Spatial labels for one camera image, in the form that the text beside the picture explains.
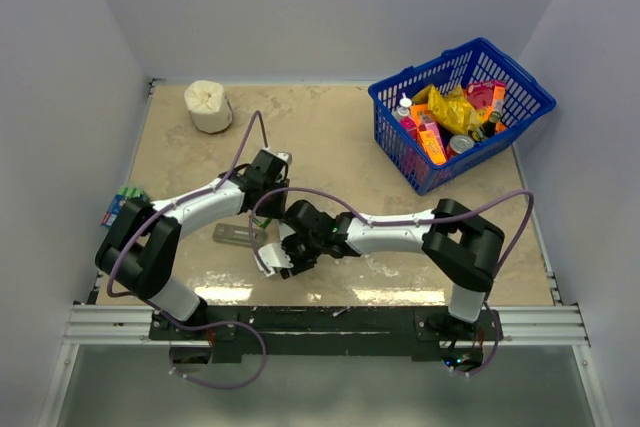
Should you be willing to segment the grey remote control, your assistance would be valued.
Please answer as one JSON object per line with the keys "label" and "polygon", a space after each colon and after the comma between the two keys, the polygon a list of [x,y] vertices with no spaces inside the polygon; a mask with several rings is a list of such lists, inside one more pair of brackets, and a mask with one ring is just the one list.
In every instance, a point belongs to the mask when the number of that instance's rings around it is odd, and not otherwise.
{"label": "grey remote control", "polygon": [[268,239],[267,233],[262,230],[250,232],[248,227],[237,226],[227,223],[218,223],[214,227],[212,239],[216,243],[251,247],[252,245],[261,247]]}

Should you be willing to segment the white remote control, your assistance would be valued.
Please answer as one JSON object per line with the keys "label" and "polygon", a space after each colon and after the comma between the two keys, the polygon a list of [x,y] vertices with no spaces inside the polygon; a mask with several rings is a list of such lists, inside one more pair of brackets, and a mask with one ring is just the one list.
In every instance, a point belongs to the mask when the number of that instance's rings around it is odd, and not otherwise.
{"label": "white remote control", "polygon": [[290,245],[296,236],[296,232],[284,222],[278,223],[278,236],[282,247]]}

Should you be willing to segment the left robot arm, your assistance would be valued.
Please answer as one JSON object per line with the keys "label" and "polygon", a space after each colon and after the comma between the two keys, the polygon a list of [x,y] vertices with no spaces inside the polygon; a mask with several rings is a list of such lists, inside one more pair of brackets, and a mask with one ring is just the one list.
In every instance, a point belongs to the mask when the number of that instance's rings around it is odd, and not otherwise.
{"label": "left robot arm", "polygon": [[253,161],[220,175],[181,197],[150,202],[127,200],[106,234],[96,267],[109,274],[133,296],[172,316],[173,329],[185,339],[200,337],[207,327],[205,302],[175,276],[172,269],[179,242],[218,220],[253,212],[279,219],[286,194],[255,204],[265,194],[287,187],[292,155],[258,151]]}

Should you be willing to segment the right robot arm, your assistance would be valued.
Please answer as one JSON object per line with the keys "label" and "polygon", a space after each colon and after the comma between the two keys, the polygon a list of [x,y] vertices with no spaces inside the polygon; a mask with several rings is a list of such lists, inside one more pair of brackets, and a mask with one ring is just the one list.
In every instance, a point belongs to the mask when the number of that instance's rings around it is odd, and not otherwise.
{"label": "right robot arm", "polygon": [[287,278],[335,259],[376,252],[424,254],[453,283],[445,316],[448,333],[469,339],[481,327],[480,311],[499,270],[503,231],[457,201],[442,199],[431,210],[405,216],[335,217],[300,200],[284,214],[271,267]]}

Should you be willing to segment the white tissue roll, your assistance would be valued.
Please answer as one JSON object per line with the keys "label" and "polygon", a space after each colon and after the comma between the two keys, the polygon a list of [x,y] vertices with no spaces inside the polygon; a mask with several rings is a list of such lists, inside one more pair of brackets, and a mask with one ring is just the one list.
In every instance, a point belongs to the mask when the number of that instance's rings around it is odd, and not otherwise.
{"label": "white tissue roll", "polygon": [[233,122],[233,111],[222,84],[198,80],[184,92],[184,102],[195,128],[206,134],[218,134]]}

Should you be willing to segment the battery multipack blue green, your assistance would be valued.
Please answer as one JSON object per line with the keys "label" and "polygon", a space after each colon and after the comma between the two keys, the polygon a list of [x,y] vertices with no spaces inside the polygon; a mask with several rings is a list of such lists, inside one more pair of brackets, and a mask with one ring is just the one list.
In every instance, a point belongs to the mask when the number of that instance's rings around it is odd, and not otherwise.
{"label": "battery multipack blue green", "polygon": [[113,197],[105,215],[103,216],[101,226],[109,229],[119,215],[125,202],[132,198],[141,198],[144,201],[149,200],[149,196],[141,188],[134,186],[121,187]]}

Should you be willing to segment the white bottle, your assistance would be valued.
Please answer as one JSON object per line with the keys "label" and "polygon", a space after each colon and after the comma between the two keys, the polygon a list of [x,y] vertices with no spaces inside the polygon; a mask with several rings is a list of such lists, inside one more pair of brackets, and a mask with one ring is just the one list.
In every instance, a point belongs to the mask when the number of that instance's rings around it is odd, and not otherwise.
{"label": "white bottle", "polygon": [[411,108],[413,106],[412,100],[406,96],[405,93],[401,95],[401,98],[398,100],[397,106],[392,112],[393,117],[398,121],[402,122],[406,118],[411,117]]}

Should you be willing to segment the orange box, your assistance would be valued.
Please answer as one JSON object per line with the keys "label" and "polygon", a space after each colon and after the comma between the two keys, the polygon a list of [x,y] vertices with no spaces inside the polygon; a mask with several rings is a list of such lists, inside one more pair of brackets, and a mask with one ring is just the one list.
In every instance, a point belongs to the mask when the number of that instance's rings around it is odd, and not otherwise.
{"label": "orange box", "polygon": [[438,123],[434,120],[427,104],[412,105],[411,116],[416,124],[417,141],[430,161],[435,165],[447,162]]}

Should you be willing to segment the red soda can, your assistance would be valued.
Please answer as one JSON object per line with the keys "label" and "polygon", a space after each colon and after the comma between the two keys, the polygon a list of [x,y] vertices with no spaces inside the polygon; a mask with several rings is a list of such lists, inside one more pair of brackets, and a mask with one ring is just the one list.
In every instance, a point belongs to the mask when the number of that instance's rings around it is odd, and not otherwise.
{"label": "red soda can", "polygon": [[475,141],[468,135],[453,135],[446,146],[448,160],[468,152],[475,146]]}

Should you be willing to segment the yellow snack bag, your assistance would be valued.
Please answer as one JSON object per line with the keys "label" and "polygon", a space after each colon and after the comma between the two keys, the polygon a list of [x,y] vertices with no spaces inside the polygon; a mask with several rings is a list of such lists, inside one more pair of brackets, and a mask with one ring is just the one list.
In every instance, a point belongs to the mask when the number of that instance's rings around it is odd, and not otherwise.
{"label": "yellow snack bag", "polygon": [[415,105],[426,105],[431,117],[452,134],[466,135],[482,124],[475,107],[467,99],[461,85],[457,85],[443,96],[431,84],[415,94],[411,100]]}

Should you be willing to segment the blue plastic basket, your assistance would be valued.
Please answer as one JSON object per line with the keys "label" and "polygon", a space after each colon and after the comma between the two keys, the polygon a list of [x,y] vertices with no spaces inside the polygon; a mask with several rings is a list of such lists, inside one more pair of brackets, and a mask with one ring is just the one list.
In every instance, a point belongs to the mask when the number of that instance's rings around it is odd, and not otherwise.
{"label": "blue plastic basket", "polygon": [[[435,165],[394,117],[403,94],[412,96],[433,84],[440,93],[471,82],[506,83],[501,121],[506,130],[444,165]],[[529,126],[551,112],[556,100],[515,59],[489,40],[479,37],[417,67],[380,80],[368,88],[374,106],[374,138],[419,195],[452,180],[510,147]]]}

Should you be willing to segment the dark glass bottle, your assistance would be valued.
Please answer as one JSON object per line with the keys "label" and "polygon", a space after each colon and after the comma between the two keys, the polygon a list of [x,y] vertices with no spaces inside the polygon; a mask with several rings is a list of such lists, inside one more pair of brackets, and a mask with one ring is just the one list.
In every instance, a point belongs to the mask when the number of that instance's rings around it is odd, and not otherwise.
{"label": "dark glass bottle", "polygon": [[484,142],[496,134],[497,124],[501,120],[501,113],[493,111],[482,124],[469,131],[469,136],[475,142]]}

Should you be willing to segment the orange tall carton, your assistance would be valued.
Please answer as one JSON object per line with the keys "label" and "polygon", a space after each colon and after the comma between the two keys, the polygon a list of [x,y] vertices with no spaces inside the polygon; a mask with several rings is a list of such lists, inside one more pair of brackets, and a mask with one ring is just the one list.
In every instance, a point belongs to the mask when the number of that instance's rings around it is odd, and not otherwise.
{"label": "orange tall carton", "polygon": [[504,99],[506,96],[506,83],[500,80],[494,80],[492,94],[492,111],[502,115]]}

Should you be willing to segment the black base frame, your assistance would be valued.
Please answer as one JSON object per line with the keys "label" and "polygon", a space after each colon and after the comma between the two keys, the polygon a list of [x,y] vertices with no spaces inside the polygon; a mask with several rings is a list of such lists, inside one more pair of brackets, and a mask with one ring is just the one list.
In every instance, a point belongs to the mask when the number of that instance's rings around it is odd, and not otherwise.
{"label": "black base frame", "polygon": [[473,324],[458,321],[444,306],[349,307],[210,306],[185,328],[160,313],[149,337],[168,341],[179,360],[189,345],[202,362],[238,363],[249,355],[409,357],[443,361],[470,370],[483,362],[483,348],[503,339],[499,315],[481,312]]}

